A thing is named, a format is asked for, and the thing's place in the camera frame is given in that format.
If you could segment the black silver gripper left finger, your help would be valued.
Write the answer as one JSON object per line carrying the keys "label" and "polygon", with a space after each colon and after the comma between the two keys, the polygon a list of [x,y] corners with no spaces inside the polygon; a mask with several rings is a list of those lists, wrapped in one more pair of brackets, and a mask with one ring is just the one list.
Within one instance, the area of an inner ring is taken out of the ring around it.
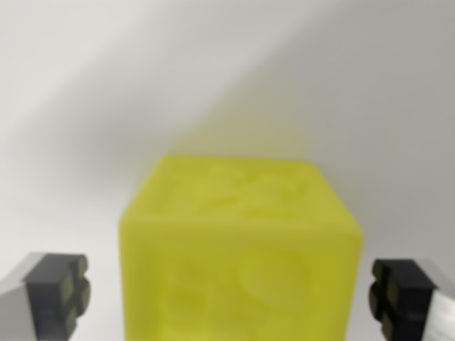
{"label": "black silver gripper left finger", "polygon": [[90,302],[84,254],[32,252],[1,278],[2,340],[69,340]]}

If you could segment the black silver gripper right finger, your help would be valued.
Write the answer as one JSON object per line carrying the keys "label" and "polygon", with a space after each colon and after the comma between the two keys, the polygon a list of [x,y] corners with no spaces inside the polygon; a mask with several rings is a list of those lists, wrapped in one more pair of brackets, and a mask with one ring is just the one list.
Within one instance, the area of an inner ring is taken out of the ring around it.
{"label": "black silver gripper right finger", "polygon": [[386,340],[453,340],[454,281],[429,259],[376,259],[369,307]]}

